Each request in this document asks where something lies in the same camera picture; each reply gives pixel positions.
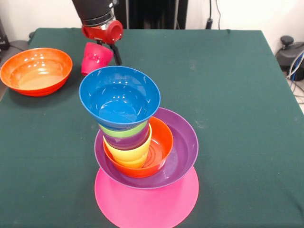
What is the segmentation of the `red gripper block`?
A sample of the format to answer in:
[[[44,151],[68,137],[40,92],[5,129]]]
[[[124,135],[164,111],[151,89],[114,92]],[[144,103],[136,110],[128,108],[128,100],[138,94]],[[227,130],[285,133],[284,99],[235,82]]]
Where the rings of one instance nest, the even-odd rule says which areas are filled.
[[[114,53],[116,65],[122,65],[118,47],[115,45],[115,42],[122,38],[124,32],[120,21],[111,20],[106,24],[93,27],[82,26],[82,32],[88,39],[96,40],[97,44],[101,46],[104,43],[109,44]]]

